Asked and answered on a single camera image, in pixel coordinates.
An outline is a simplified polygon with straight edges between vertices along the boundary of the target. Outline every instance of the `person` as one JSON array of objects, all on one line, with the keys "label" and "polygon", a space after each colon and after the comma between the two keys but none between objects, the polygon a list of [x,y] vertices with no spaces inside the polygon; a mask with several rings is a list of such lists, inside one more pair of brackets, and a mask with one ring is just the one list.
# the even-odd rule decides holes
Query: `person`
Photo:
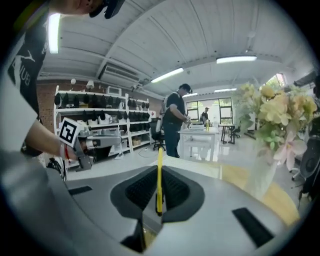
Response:
[{"label": "person", "polygon": [[180,85],[179,89],[166,99],[166,110],[163,116],[163,131],[166,154],[179,158],[177,147],[180,140],[178,133],[183,123],[187,123],[183,96],[191,92],[189,84]]},{"label": "person", "polygon": [[[26,155],[36,157],[42,152],[46,152],[64,159],[77,160],[73,149],[70,146],[65,148],[59,138],[44,127],[39,119],[36,88],[37,77],[48,48],[46,22],[49,15],[53,13],[64,15],[89,14],[93,18],[106,6],[106,0],[50,0],[46,3],[39,3],[39,6],[37,6],[37,15],[34,15],[26,29],[24,38],[20,40],[22,41],[20,43],[21,47],[7,70],[11,82],[35,112],[35,114],[28,112],[29,116],[34,118],[34,122],[26,135],[24,141],[26,145],[21,149]],[[81,143],[81,146],[82,149],[86,149],[85,143]]]},{"label": "person", "polygon": [[209,111],[209,108],[206,107],[206,108],[204,109],[204,112],[202,112],[202,114],[201,114],[201,121],[202,121],[203,124],[205,124],[206,121],[209,120],[209,118],[208,118],[208,111]]}]

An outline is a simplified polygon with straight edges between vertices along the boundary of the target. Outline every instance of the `yellow stick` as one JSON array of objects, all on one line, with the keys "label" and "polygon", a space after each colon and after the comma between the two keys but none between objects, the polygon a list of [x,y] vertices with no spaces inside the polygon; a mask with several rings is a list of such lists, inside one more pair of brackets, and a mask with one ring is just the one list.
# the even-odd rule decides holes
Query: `yellow stick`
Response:
[{"label": "yellow stick", "polygon": [[162,157],[163,157],[163,149],[159,148],[158,155],[158,177],[157,177],[157,198],[156,198],[156,210],[158,214],[162,214]]}]

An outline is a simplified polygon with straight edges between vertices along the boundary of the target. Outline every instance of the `white floor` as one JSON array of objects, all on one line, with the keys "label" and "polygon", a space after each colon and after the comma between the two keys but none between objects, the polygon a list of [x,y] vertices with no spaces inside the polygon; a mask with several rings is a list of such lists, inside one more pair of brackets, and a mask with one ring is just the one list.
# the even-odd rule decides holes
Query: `white floor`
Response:
[{"label": "white floor", "polygon": [[[253,151],[255,140],[243,135],[241,138],[235,140],[235,144],[222,144],[220,142],[220,137],[216,137],[213,161],[218,163],[229,164],[233,166],[239,166],[251,169],[256,153]],[[190,150],[185,150],[186,160],[189,161],[209,161],[210,150],[202,150],[199,148],[194,148],[192,156],[190,157]],[[124,157],[121,160],[116,160],[115,157],[110,157],[104,162],[95,163],[91,170],[86,171],[69,171],[67,179],[78,180],[95,178],[101,176],[107,176],[112,174],[117,174],[121,172],[126,172],[139,167],[147,166],[154,162],[158,157],[158,152],[153,151],[153,145],[141,146],[134,150],[133,153],[124,153]],[[291,180],[292,174],[288,172],[287,167],[279,166],[276,170],[273,181],[280,185],[292,198],[296,206],[299,204],[298,195],[303,183],[302,177],[297,177],[295,181]],[[302,201],[300,203],[299,211],[304,211],[307,202]]]}]

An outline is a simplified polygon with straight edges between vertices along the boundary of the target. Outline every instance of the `flower vase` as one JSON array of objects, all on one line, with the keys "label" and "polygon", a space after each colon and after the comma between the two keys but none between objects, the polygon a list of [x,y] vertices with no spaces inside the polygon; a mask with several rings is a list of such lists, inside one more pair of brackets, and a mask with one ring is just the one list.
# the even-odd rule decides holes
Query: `flower vase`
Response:
[{"label": "flower vase", "polygon": [[[255,152],[261,152],[262,144],[257,141]],[[258,200],[262,200],[276,173],[278,161],[270,160],[265,154],[257,154],[250,170],[244,191]]]}]

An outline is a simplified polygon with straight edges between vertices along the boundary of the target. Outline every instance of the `bottle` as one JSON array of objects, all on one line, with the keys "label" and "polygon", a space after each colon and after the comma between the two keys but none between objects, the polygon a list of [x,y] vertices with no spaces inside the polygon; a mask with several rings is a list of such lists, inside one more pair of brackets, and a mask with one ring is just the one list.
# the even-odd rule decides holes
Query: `bottle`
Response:
[{"label": "bottle", "polygon": [[206,121],[205,121],[205,130],[206,130],[207,132],[209,132],[209,127],[210,127],[210,122],[209,122],[209,120],[206,120]]}]

